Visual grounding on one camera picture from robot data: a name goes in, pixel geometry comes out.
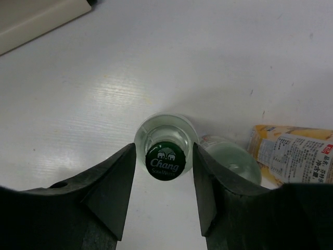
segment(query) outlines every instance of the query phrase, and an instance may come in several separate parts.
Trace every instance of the red logo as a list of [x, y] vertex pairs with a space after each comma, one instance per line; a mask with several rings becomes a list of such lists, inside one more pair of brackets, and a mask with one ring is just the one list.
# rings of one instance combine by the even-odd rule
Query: red logo
[[331, 152], [333, 149], [333, 145], [332, 144], [327, 144], [327, 146], [324, 148], [324, 150], [322, 151], [322, 153], [328, 155], [329, 152]]

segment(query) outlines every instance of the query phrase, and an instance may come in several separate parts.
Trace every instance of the beige object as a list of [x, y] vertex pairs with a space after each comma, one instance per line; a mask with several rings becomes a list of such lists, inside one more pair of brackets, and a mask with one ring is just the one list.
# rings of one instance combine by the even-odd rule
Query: beige object
[[0, 55], [90, 10], [86, 0], [0, 0]]
[[333, 183], [333, 130], [257, 125], [248, 151], [276, 185]]

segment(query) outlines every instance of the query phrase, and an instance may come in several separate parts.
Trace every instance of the white table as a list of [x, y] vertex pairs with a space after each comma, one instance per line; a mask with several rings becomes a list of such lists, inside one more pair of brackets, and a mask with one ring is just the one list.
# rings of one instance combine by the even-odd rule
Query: white table
[[[69, 178], [159, 111], [245, 146], [253, 125], [333, 128], [333, 2], [107, 0], [0, 57], [0, 184]], [[206, 249], [190, 173], [136, 168], [119, 250]]]

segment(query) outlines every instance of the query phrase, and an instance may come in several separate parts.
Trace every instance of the bottle cap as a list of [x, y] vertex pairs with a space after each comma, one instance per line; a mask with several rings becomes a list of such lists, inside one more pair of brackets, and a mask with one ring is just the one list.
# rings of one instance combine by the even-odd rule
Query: bottle cap
[[146, 155], [148, 172], [156, 179], [170, 181], [185, 169], [186, 157], [182, 149], [172, 142], [153, 145]]

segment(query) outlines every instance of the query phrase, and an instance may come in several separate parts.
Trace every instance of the screw hole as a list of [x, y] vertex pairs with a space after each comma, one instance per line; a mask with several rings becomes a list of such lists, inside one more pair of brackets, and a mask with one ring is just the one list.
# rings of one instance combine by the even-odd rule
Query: screw hole
[[68, 183], [66, 181], [60, 181], [57, 183], [54, 183], [52, 186], [49, 187], [49, 189], [59, 189], [59, 188], [63, 188], [64, 186], [67, 186]]

